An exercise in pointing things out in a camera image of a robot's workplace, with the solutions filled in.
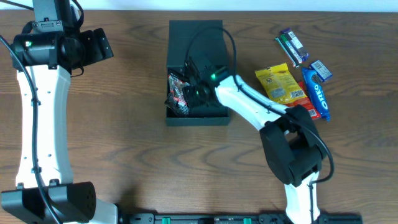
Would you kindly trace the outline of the dark green box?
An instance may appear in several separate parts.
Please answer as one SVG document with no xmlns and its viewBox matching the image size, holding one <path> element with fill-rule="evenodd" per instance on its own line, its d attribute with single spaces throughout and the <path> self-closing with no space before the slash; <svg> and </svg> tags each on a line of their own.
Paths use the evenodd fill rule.
<svg viewBox="0 0 398 224">
<path fill-rule="evenodd" d="M 183 72 L 185 55 L 194 59 L 203 71 L 210 65 L 227 66 L 228 53 L 223 37 L 222 20 L 171 20 L 166 71 L 168 75 Z M 167 108 L 165 122 L 168 126 L 227 126 L 229 109 L 225 106 L 197 106 L 187 116 Z"/>
</svg>

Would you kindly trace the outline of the black red snack packet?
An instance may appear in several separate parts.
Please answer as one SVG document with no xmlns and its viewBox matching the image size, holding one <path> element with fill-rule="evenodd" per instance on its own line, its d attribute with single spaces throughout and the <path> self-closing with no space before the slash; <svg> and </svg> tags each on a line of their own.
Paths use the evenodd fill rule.
<svg viewBox="0 0 398 224">
<path fill-rule="evenodd" d="M 179 116 L 188 116 L 190 108 L 185 99 L 183 88 L 190 84 L 178 78 L 177 72 L 168 74 L 169 93 L 165 105 Z"/>
</svg>

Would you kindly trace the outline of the yellow Hacks candy bag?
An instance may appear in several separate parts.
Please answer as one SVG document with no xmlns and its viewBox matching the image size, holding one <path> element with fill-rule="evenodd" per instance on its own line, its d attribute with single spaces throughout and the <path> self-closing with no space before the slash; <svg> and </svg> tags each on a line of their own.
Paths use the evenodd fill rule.
<svg viewBox="0 0 398 224">
<path fill-rule="evenodd" d="M 257 70 L 255 75 L 268 98 L 276 103 L 286 105 L 306 97 L 305 92 L 289 72 L 286 63 Z"/>
</svg>

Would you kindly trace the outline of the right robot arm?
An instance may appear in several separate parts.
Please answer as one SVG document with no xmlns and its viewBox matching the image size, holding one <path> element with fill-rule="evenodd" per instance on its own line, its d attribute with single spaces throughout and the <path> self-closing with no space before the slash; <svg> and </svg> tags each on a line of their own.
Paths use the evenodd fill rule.
<svg viewBox="0 0 398 224">
<path fill-rule="evenodd" d="M 285 187 L 287 217 L 292 223 L 315 223 L 320 216 L 316 185 L 326 147 L 309 112 L 268 99 L 227 67 L 199 68 L 189 57 L 182 75 L 190 81 L 189 102 L 219 103 L 259 131 L 267 164 Z"/>
</svg>

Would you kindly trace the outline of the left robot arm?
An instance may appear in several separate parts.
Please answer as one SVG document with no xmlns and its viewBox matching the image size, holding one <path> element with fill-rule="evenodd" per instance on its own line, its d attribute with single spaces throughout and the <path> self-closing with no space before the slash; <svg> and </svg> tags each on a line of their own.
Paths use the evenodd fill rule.
<svg viewBox="0 0 398 224">
<path fill-rule="evenodd" d="M 93 183 L 73 180 L 67 147 L 67 98 L 75 69 L 113 56 L 103 29 L 82 31 L 77 1 L 35 0 L 35 19 L 6 43 L 22 100 L 22 152 L 15 189 L 2 209 L 24 223 L 117 223 L 118 207 Z"/>
</svg>

